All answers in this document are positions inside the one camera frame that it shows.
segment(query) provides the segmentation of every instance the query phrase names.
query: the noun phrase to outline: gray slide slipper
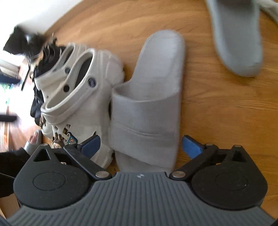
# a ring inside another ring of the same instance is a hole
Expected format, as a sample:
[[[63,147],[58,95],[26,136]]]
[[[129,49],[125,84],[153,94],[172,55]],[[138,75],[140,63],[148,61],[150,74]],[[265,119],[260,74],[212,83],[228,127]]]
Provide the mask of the gray slide slipper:
[[[278,2],[273,0],[257,0],[257,2],[261,10],[278,24]]]
[[[158,31],[145,42],[130,81],[112,91],[110,147],[120,170],[172,172],[179,146],[183,37]]]
[[[256,0],[206,0],[214,44],[222,63],[233,73],[253,77],[262,65],[259,5]]]

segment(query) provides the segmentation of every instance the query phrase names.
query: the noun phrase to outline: shoe pile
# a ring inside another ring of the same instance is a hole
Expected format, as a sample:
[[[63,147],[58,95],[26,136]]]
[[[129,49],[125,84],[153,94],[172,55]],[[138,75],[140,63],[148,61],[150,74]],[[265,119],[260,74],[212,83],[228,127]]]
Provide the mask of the shoe pile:
[[[115,150],[121,170],[172,172],[184,58],[183,37],[158,31],[145,42],[132,79],[123,84],[123,64],[111,52],[74,43],[48,45],[34,76],[36,97],[43,98],[42,133],[52,138],[53,148],[99,135],[100,149],[91,160],[102,168]]]
[[[112,88],[123,82],[123,64],[107,50],[55,41],[43,49],[34,70],[35,98],[31,115],[53,148],[81,143],[93,134],[101,148],[92,161],[106,168],[112,161],[108,146],[108,112]]]

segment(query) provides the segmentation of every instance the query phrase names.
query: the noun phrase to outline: metal rivet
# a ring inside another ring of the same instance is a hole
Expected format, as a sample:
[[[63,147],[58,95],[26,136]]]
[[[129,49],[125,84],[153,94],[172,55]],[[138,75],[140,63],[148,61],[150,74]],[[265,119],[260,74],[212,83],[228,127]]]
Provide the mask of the metal rivet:
[[[186,173],[185,172],[183,172],[183,171],[174,171],[174,172],[172,172],[172,176],[174,177],[174,178],[183,178],[183,177],[185,177],[185,175],[186,175]]]
[[[96,81],[94,78],[89,78],[88,79],[88,84],[90,87],[94,88],[96,86]]]
[[[98,178],[106,178],[109,176],[109,173],[107,171],[98,171],[96,173],[96,177]]]
[[[65,68],[65,72],[68,74],[70,72],[70,68],[69,67],[66,67]]]

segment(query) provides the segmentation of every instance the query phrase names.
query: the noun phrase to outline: wooden floor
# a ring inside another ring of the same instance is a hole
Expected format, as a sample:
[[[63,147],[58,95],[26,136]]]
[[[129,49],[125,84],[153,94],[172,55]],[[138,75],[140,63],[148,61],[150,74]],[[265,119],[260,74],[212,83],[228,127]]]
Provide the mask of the wooden floor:
[[[34,85],[28,77],[23,91],[21,87],[15,86],[12,89],[12,96],[9,103],[9,114],[16,114],[18,119],[15,123],[9,124],[9,139],[14,150],[23,147],[29,137],[39,127],[35,124],[34,118],[30,116],[30,109],[34,99]]]
[[[180,32],[187,46],[180,136],[220,148],[243,145],[268,182],[262,207],[278,217],[278,27],[268,17],[260,17],[264,63],[256,78],[236,76],[220,63],[205,1],[94,0],[69,17],[55,33],[58,43],[110,50],[123,60],[126,80],[149,35]],[[180,150],[176,167],[188,160]]]

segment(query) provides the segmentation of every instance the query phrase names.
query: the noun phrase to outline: gray object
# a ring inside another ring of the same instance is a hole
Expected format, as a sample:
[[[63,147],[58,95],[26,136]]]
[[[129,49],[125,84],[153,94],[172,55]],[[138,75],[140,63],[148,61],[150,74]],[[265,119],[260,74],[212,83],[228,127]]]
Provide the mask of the gray object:
[[[270,226],[260,207],[229,211],[212,207],[183,181],[165,173],[122,173],[97,181],[78,202],[57,210],[23,206],[12,226]]]
[[[36,130],[36,133],[38,133],[38,137],[36,140],[35,144],[31,144],[29,143],[29,141],[26,142],[25,146],[24,146],[24,150],[31,156],[35,150],[38,148],[38,146],[41,145],[41,139],[42,139],[42,133],[40,129]]]
[[[273,0],[257,0],[257,2],[261,10],[278,24],[278,3]]]
[[[158,31],[146,40],[131,80],[113,89],[109,143],[120,170],[173,171],[184,58],[183,37]]]
[[[206,0],[214,44],[222,63],[240,76],[258,75],[262,65],[256,0]]]

